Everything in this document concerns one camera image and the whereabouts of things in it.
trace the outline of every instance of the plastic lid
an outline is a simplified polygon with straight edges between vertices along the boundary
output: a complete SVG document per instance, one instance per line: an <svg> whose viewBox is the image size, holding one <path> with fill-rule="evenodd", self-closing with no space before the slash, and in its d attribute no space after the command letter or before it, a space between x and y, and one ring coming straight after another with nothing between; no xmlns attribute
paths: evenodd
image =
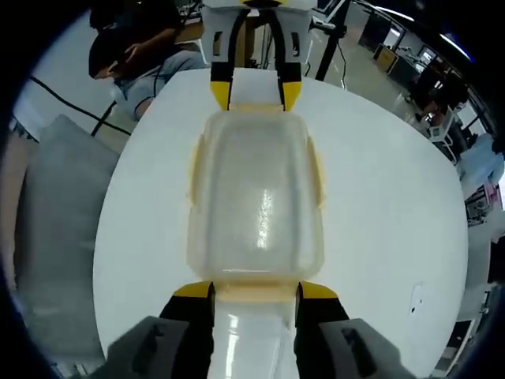
<svg viewBox="0 0 505 379"><path fill-rule="evenodd" d="M320 191L298 116L213 115L193 168L189 265L205 280L309 278L323 263Z"/></svg>

